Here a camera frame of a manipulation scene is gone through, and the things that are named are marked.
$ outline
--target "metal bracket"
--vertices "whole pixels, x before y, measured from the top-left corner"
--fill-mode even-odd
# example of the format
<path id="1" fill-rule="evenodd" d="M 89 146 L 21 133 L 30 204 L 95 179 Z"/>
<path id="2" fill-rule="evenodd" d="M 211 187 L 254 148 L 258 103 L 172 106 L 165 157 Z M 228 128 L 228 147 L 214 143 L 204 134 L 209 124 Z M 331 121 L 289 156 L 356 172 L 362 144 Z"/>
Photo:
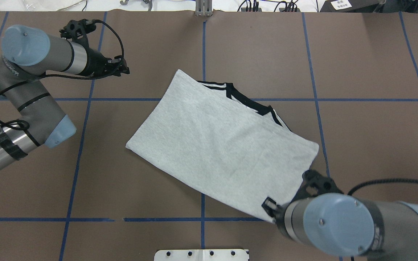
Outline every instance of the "metal bracket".
<path id="1" fill-rule="evenodd" d="M 310 198 L 316 197 L 325 193 L 339 193 L 343 194 L 333 181 L 329 177 L 324 177 L 320 175 L 319 172 L 315 170 L 307 170 L 302 174 L 303 184 L 296 192 L 295 197 L 291 200 L 290 203 Z M 290 203 L 286 203 L 282 206 L 277 205 L 277 202 L 270 197 L 267 197 L 262 203 L 262 208 L 265 210 L 267 215 L 272 218 L 277 218 L 278 215 L 282 216 L 285 212 L 284 210 L 288 207 Z"/>
<path id="2" fill-rule="evenodd" d="M 249 261 L 247 249 L 159 250 L 154 261 Z"/>
<path id="3" fill-rule="evenodd" d="M 196 16 L 211 16 L 212 0 L 196 0 Z"/>
<path id="4" fill-rule="evenodd" d="M 120 1 L 120 4 L 121 5 L 127 5 L 128 4 L 128 1 L 129 0 L 125 0 L 125 1 L 124 0 L 121 0 Z M 152 0 L 143 0 L 143 2 L 148 5 L 148 11 L 151 11 L 152 10 Z"/>

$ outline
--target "brown table surface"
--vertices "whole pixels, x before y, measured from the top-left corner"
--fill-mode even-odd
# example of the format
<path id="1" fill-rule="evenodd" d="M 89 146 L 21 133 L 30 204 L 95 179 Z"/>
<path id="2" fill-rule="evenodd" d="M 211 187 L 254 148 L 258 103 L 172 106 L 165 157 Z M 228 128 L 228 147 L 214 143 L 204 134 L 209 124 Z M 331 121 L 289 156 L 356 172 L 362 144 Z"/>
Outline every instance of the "brown table surface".
<path id="1" fill-rule="evenodd" d="M 125 148 L 177 69 L 233 82 L 271 104 L 293 132 L 320 145 L 312 167 L 344 191 L 418 178 L 418 14 L 8 12 L 0 13 L 0 42 L 10 25 L 58 35 L 81 18 L 118 32 L 131 74 L 43 81 L 78 132 L 0 171 L 0 260 L 150 261 L 157 249 L 247 248 L 253 261 L 338 261 Z M 118 55 L 116 38 L 100 32 L 91 46 Z M 0 101 L 0 117 L 18 113 Z M 356 196 L 418 203 L 418 185 L 376 185 Z"/>

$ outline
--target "black cable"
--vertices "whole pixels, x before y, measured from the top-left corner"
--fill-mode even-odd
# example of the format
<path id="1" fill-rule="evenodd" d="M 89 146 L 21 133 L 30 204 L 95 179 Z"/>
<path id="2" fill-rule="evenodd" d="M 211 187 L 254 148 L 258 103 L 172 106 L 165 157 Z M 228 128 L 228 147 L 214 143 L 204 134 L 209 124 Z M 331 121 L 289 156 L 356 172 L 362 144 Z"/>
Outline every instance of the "black cable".
<path id="1" fill-rule="evenodd" d="M 412 183 L 412 184 L 418 184 L 418 179 L 411 179 L 411 178 L 387 178 L 387 179 L 376 179 L 376 180 L 370 180 L 367 182 L 363 182 L 359 185 L 356 185 L 354 188 L 352 188 L 348 195 L 353 195 L 357 190 L 360 188 L 363 188 L 365 186 L 370 185 L 376 185 L 376 184 L 386 184 L 386 183 Z"/>
<path id="2" fill-rule="evenodd" d="M 296 0 L 294 3 L 293 3 L 293 12 L 296 12 L 297 10 L 298 10 L 298 5 L 296 5 L 296 3 L 298 2 L 299 0 Z"/>
<path id="3" fill-rule="evenodd" d="M 0 96 L 2 96 L 3 94 L 5 94 L 8 91 L 14 89 L 15 87 L 24 85 L 26 83 L 28 83 L 28 82 L 27 81 L 22 81 L 20 83 L 16 83 L 14 85 L 11 85 L 11 86 L 5 88 L 4 90 L 2 90 L 0 92 Z M 25 131 L 30 127 L 30 124 L 27 121 L 20 120 L 20 119 L 8 121 L 8 122 L 3 122 L 2 120 L 0 120 L 0 126 L 1 127 L 9 127 L 11 129 L 16 129 L 18 131 L 23 131 L 23 130 Z"/>
<path id="4" fill-rule="evenodd" d="M 82 12 L 85 11 L 86 5 L 88 5 L 88 0 L 86 0 L 85 6 L 82 9 Z"/>
<path id="5" fill-rule="evenodd" d="M 93 20 L 93 23 L 101 23 L 103 25 L 105 25 L 109 30 L 111 30 L 111 32 L 117 37 L 117 40 L 120 43 L 120 50 L 122 52 L 121 56 L 120 56 L 120 61 L 117 63 L 116 67 L 114 68 L 114 70 L 112 70 L 110 73 L 103 75 L 103 76 L 98 76 L 98 77 L 76 77 L 76 76 L 69 76 L 69 75 L 62 75 L 62 74 L 46 74 L 46 75 L 42 75 L 40 76 L 41 78 L 48 78 L 48 77 L 60 77 L 60 78 L 68 78 L 68 79 L 75 79 L 75 80 L 98 80 L 98 79 L 103 79 L 106 77 L 111 76 L 112 74 L 114 74 L 122 65 L 123 63 L 123 58 L 124 58 L 124 51 L 123 51 L 123 43 L 122 40 L 120 39 L 119 35 L 116 33 L 116 31 L 114 31 L 113 28 L 111 28 L 106 22 L 101 21 L 101 20 Z"/>
<path id="6" fill-rule="evenodd" d="M 287 8 L 288 3 L 286 1 L 280 1 L 280 2 L 277 2 L 277 6 L 275 6 L 274 12 L 277 10 L 278 5 L 280 5 L 281 3 L 285 4 L 285 9 Z"/>
<path id="7" fill-rule="evenodd" d="M 109 28 L 109 30 L 111 30 L 111 32 L 117 37 L 117 40 L 120 43 L 120 50 L 121 50 L 122 54 L 121 54 L 121 56 L 119 56 L 121 59 L 117 63 L 116 67 L 110 73 L 108 73 L 106 75 L 103 75 L 103 76 L 98 76 L 98 77 L 76 77 L 76 76 L 68 76 L 68 75 L 62 75 L 62 74 L 48 74 L 48 75 L 40 76 L 41 78 L 60 77 L 60 78 L 68 78 L 68 79 L 76 79 L 76 80 L 98 80 L 98 79 L 103 79 L 103 78 L 111 76 L 112 74 L 114 74 L 120 68 L 120 66 L 123 64 L 123 58 L 124 58 L 124 50 L 123 50 L 122 40 L 120 39 L 120 37 L 116 33 L 116 31 L 114 31 L 114 29 L 111 28 L 106 22 L 101 21 L 101 20 L 93 20 L 93 23 L 103 24 L 104 26 Z M 14 84 L 14 85 L 10 86 L 10 87 L 7 87 L 3 91 L 0 92 L 0 96 L 5 94 L 6 92 L 12 90 L 13 88 L 24 85 L 26 83 L 28 83 L 28 82 L 27 81 L 22 81 L 20 83 L 17 83 L 17 84 Z M 23 130 L 26 131 L 30 127 L 30 124 L 27 121 L 19 120 L 19 119 L 13 120 L 13 121 L 8 121 L 8 122 L 3 122 L 2 120 L 0 120 L 0 125 L 1 125 L 1 127 L 9 127 L 11 129 L 16 129 L 18 131 L 23 131 Z"/>
<path id="8" fill-rule="evenodd" d="M 287 8 L 285 8 L 285 10 L 283 10 L 283 11 L 284 12 L 294 12 L 295 11 L 295 6 L 296 6 L 295 2 L 289 2 Z"/>
<path id="9" fill-rule="evenodd" d="M 247 8 L 247 1 L 248 1 L 248 0 L 244 0 L 244 1 L 241 3 L 241 5 L 239 5 L 237 12 L 239 12 L 239 10 L 241 9 L 241 6 L 242 6 L 244 3 L 246 3 L 246 8 Z"/>

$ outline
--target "folded t-shirt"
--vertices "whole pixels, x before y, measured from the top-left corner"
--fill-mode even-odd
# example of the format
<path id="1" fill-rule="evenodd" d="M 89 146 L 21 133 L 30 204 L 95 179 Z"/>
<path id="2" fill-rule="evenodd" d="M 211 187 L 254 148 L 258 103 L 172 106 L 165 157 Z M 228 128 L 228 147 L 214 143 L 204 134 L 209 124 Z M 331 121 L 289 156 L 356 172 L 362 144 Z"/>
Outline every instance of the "folded t-shirt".
<path id="1" fill-rule="evenodd" d="M 181 70 L 126 147 L 199 192 L 269 222 L 265 198 L 289 202 L 319 149 Z"/>

